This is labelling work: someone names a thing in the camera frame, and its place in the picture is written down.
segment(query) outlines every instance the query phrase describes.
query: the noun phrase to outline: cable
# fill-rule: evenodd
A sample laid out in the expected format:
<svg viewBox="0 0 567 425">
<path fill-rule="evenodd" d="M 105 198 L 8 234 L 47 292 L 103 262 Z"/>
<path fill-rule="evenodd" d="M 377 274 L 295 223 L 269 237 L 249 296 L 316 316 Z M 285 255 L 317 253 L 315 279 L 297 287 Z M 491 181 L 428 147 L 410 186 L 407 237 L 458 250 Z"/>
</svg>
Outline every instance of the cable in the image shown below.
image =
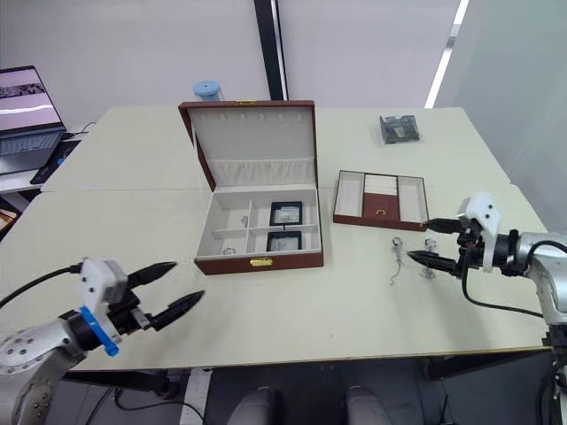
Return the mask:
<svg viewBox="0 0 567 425">
<path fill-rule="evenodd" d="M 113 387 L 109 387 L 109 388 L 106 389 L 106 391 L 103 393 L 103 395 L 100 396 L 97 403 L 95 404 L 95 407 L 92 409 L 92 412 L 90 412 L 89 418 L 85 422 L 85 425 L 90 425 L 92 423 L 93 419 L 95 419 L 95 416 L 97 416 L 98 409 L 100 409 L 100 406 L 103 405 L 103 403 L 108 398 L 108 396 L 110 395 L 112 390 L 113 390 Z"/>
<path fill-rule="evenodd" d="M 18 295 L 21 295 L 27 290 L 34 288 L 34 286 L 40 284 L 41 282 L 45 282 L 48 279 L 51 279 L 52 277 L 59 276 L 60 274 L 81 272 L 81 265 L 82 263 L 79 263 L 79 264 L 73 264 L 72 266 L 69 267 L 60 268 L 59 270 L 55 270 L 54 272 L 44 274 L 43 276 L 38 277 L 32 282 L 25 284 L 21 288 L 16 289 L 12 294 L 4 297 L 4 299 L 0 301 L 0 309 L 3 308 L 6 304 L 8 304 L 10 301 L 12 301 L 14 298 L 16 298 Z"/>
<path fill-rule="evenodd" d="M 533 253 L 535 252 L 535 250 L 540 248 L 541 245 L 553 246 L 554 248 L 557 248 L 558 250 L 563 251 L 565 254 L 567 254 L 567 246 L 563 245 L 562 243 L 555 241 L 539 241 L 532 245 L 532 248 L 530 248 L 530 250 L 528 251 L 528 255 L 525 257 L 524 261 L 524 270 L 527 270 L 528 266 L 532 262 Z"/>
<path fill-rule="evenodd" d="M 96 121 L 91 121 L 89 124 L 87 124 L 85 127 L 82 128 L 82 130 L 79 133 L 74 133 L 74 135 L 83 135 L 84 133 L 88 133 L 88 131 L 85 131 L 87 129 L 88 126 L 91 126 L 93 124 L 97 124 Z"/>
<path fill-rule="evenodd" d="M 469 292 L 467 290 L 467 277 L 468 277 L 468 274 L 469 274 L 469 252 L 470 252 L 470 248 L 467 247 L 467 253 L 464 256 L 464 260 L 463 260 L 463 263 L 462 263 L 463 272 L 462 272 L 462 278 L 461 278 L 462 294 L 464 295 L 464 297 L 468 301 L 470 301 L 474 305 L 479 305 L 481 307 L 493 308 L 495 310 L 504 310 L 506 312 L 523 313 L 523 314 L 528 314 L 530 316 L 543 318 L 543 314 L 541 314 L 541 313 L 532 312 L 530 310 L 525 310 L 523 308 L 508 307 L 507 305 L 483 303 L 482 301 L 477 301 L 476 299 L 471 298 L 470 295 L 469 295 Z"/>
<path fill-rule="evenodd" d="M 543 395 L 546 392 L 546 388 L 550 383 L 554 382 L 554 376 L 559 369 L 565 367 L 567 365 L 567 361 L 556 362 L 553 367 L 551 368 L 551 372 L 546 374 L 540 380 L 540 385 L 538 386 L 538 392 L 535 396 L 535 420 L 536 425 L 543 425 L 543 408 L 541 407 L 541 403 L 543 401 Z"/>
<path fill-rule="evenodd" d="M 153 407 L 166 406 L 166 405 L 183 405 L 183 406 L 187 406 L 189 409 L 191 409 L 193 412 L 195 412 L 195 414 L 203 422 L 203 425 L 206 425 L 205 418 L 197 410 L 197 408 L 195 406 L 190 405 L 189 403 L 185 403 L 184 401 L 175 401 L 175 400 L 174 401 L 163 401 L 161 403 L 155 403 L 153 405 L 137 406 L 137 407 L 125 407 L 120 403 L 120 396 L 121 395 L 122 395 L 122 390 L 117 389 L 117 390 L 114 391 L 114 404 L 120 410 L 123 410 L 125 412 L 134 412 L 134 411 L 137 411 L 137 410 L 151 409 Z"/>
<path fill-rule="evenodd" d="M 441 415 L 439 417 L 439 422 L 437 425 L 443 425 L 445 422 L 445 412 L 447 411 L 447 401 L 449 401 L 449 396 L 445 396 L 445 401 L 443 402 L 443 408 L 441 409 Z"/>
<path fill-rule="evenodd" d="M 443 389 L 443 394 L 445 394 L 445 398 L 447 400 L 447 409 L 449 415 L 451 416 L 451 423 L 456 425 L 456 422 L 454 421 L 453 410 L 451 410 L 451 403 L 449 403 L 449 395 L 447 394 L 447 388 L 445 388 L 445 381 L 443 380 L 441 380 L 441 388 Z"/>
</svg>

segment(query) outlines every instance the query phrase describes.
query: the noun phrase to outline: blue ring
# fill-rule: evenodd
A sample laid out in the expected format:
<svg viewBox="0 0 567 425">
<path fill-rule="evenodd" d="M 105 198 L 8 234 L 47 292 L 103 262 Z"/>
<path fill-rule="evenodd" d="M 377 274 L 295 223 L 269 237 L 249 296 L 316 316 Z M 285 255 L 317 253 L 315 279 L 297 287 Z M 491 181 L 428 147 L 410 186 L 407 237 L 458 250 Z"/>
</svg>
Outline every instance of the blue ring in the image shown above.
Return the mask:
<svg viewBox="0 0 567 425">
<path fill-rule="evenodd" d="M 79 309 L 83 319 L 89 324 L 92 331 L 98 338 L 98 341 L 105 347 L 106 354 L 109 356 L 115 356 L 118 354 L 118 345 L 116 345 L 112 339 L 108 337 L 105 330 L 101 328 L 98 324 L 97 318 L 90 312 L 90 310 L 83 306 Z"/>
</svg>

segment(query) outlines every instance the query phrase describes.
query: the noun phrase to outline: laptop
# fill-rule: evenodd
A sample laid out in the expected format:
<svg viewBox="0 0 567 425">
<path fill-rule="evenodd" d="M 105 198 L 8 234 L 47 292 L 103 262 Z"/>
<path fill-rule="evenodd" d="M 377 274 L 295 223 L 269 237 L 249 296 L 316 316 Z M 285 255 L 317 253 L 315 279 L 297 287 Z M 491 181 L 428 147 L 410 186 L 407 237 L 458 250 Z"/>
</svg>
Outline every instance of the laptop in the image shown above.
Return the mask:
<svg viewBox="0 0 567 425">
<path fill-rule="evenodd" d="M 34 66 L 0 70 L 0 174 L 41 168 L 65 132 Z"/>
</svg>

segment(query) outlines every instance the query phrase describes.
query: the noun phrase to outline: gold latch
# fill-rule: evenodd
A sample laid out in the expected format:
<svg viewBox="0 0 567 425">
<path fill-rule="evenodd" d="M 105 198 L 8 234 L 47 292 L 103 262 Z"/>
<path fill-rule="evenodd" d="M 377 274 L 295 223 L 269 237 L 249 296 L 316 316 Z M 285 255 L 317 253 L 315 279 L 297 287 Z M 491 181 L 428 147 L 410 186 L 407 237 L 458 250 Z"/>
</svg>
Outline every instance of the gold latch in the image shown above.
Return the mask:
<svg viewBox="0 0 567 425">
<path fill-rule="evenodd" d="M 251 259 L 250 265 L 252 267 L 266 267 L 274 264 L 274 259 Z"/>
</svg>

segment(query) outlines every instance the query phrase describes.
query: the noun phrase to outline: blue lid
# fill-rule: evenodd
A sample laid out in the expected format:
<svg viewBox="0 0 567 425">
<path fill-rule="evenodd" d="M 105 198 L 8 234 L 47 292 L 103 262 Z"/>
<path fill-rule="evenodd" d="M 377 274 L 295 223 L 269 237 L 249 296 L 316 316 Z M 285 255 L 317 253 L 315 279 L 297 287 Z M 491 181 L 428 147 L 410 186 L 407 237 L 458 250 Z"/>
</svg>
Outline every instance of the blue lid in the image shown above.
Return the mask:
<svg viewBox="0 0 567 425">
<path fill-rule="evenodd" d="M 204 80 L 193 84 L 193 93 L 197 96 L 212 96 L 219 91 L 221 91 L 221 85 L 213 80 Z"/>
</svg>

